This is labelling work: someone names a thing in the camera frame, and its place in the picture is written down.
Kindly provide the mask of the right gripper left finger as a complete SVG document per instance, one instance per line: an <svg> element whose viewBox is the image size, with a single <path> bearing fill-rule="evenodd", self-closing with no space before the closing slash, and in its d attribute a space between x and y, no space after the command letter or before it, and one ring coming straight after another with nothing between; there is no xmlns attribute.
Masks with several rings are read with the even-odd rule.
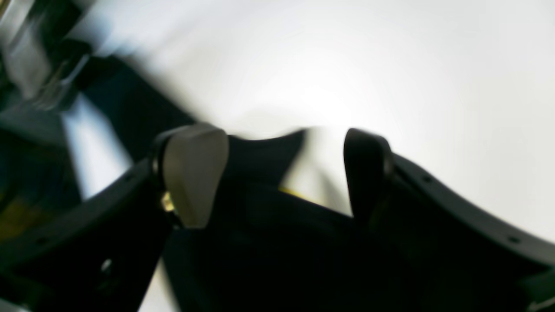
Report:
<svg viewBox="0 0 555 312"><path fill-rule="evenodd" d="M109 187L1 243L1 299L31 312L136 312L174 225L208 224L228 157L218 127L161 133Z"/></svg>

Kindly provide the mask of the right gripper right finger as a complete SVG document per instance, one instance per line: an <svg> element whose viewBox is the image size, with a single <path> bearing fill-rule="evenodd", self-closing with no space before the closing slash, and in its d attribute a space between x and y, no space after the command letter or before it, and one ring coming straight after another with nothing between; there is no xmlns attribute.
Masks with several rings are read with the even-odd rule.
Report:
<svg viewBox="0 0 555 312"><path fill-rule="evenodd" d="M424 312L552 312L552 242L472 204L382 136L351 128L343 160L353 219L395 247Z"/></svg>

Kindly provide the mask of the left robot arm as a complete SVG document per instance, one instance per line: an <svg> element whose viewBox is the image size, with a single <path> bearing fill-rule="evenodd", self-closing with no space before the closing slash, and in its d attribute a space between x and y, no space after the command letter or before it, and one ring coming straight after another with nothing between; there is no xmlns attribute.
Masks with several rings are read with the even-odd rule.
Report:
<svg viewBox="0 0 555 312"><path fill-rule="evenodd" d="M82 15L73 0L3 0L0 16L1 129L36 143L64 146L62 112L91 57L68 38Z"/></svg>

